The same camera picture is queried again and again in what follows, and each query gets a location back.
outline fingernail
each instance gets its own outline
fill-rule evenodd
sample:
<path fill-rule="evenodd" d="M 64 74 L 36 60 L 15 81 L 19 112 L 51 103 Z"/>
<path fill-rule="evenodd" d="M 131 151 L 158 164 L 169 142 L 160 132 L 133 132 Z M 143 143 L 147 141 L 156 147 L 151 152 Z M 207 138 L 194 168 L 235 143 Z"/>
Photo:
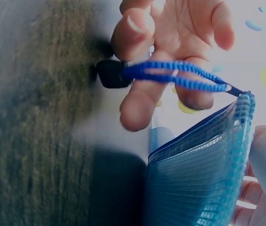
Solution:
<path fill-rule="evenodd" d="M 139 34 L 144 34 L 144 33 L 146 32 L 145 29 L 142 29 L 142 28 L 140 28 L 139 26 L 137 26 L 136 23 L 134 23 L 134 21 L 131 19 L 130 16 L 128 16 L 128 24 L 129 24 L 130 28 L 131 28 L 133 31 L 135 31 L 135 32 L 137 32 L 137 33 L 139 33 Z"/>

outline table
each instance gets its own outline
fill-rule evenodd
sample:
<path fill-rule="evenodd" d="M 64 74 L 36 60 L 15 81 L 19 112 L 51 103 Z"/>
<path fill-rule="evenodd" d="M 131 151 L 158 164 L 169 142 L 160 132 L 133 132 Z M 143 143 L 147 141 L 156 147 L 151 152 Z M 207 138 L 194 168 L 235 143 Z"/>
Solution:
<path fill-rule="evenodd" d="M 150 128 L 104 89 L 120 0 L 0 0 L 0 226 L 139 225 Z"/>

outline zipper bag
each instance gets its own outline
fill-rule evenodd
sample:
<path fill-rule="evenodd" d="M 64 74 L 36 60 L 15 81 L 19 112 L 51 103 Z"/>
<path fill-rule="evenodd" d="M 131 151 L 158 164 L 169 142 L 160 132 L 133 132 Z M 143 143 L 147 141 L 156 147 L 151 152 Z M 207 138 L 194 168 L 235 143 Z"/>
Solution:
<path fill-rule="evenodd" d="M 254 95 L 184 61 L 128 66 L 106 60 L 97 69 L 107 88 L 123 88 L 137 79 L 237 97 L 149 155 L 143 206 L 144 226 L 227 226 L 253 139 Z M 157 69 L 165 73 L 155 74 Z M 194 73 L 214 84 L 172 76 L 173 71 Z"/>

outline finger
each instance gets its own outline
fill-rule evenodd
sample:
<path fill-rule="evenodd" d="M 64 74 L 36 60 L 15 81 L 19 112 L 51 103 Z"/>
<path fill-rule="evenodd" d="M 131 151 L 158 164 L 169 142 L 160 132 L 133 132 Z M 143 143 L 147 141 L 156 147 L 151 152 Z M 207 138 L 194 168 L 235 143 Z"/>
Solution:
<path fill-rule="evenodd" d="M 203 59 L 199 59 L 196 57 L 190 57 L 190 58 L 187 58 L 186 61 L 189 61 L 207 71 L 211 71 L 212 69 L 211 64 L 208 61 L 205 61 Z M 191 79 L 191 80 L 199 80 L 199 81 L 208 82 L 207 80 L 201 78 L 200 76 L 197 76 L 192 73 L 182 73 L 182 74 L 179 74 L 179 76 L 184 76 L 187 79 Z M 204 110 L 204 109 L 209 109 L 213 106 L 212 93 L 202 92 L 198 90 L 188 90 L 188 89 L 184 89 L 179 86 L 176 86 L 176 91 L 177 91 L 180 101 L 188 108 L 191 108 L 194 110 Z"/>
<path fill-rule="evenodd" d="M 149 60 L 173 60 L 163 51 L 155 51 Z M 146 128 L 152 118 L 166 84 L 151 81 L 134 81 L 120 106 L 120 121 L 129 131 Z"/>
<path fill-rule="evenodd" d="M 144 10 L 131 8 L 117 24 L 111 44 L 117 58 L 125 61 L 145 54 L 154 44 L 155 23 Z"/>
<path fill-rule="evenodd" d="M 243 181 L 239 200 L 257 205 L 263 194 L 263 190 L 256 181 Z"/>
<path fill-rule="evenodd" d="M 124 14 L 124 12 L 130 8 L 141 8 L 145 10 L 150 7 L 151 3 L 154 0 L 123 0 L 120 4 L 120 12 Z"/>
<path fill-rule="evenodd" d="M 248 226 L 250 225 L 251 218 L 253 216 L 254 210 L 247 209 L 244 207 L 236 206 L 235 212 L 233 214 L 230 224 L 234 226 Z"/>
<path fill-rule="evenodd" d="M 218 4 L 214 9 L 211 22 L 214 29 L 214 39 L 217 45 L 224 50 L 231 49 L 235 42 L 235 33 L 232 28 L 229 7 L 224 1 Z"/>

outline black zipper pull tab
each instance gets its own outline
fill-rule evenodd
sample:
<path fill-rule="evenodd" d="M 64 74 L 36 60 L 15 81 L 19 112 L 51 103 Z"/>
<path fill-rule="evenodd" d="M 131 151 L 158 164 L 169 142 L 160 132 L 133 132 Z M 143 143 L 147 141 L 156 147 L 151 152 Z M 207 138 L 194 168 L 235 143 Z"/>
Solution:
<path fill-rule="evenodd" d="M 97 63 L 96 71 L 101 83 L 108 89 L 119 89 L 128 87 L 133 80 L 122 76 L 126 62 L 116 60 L 102 60 Z"/>

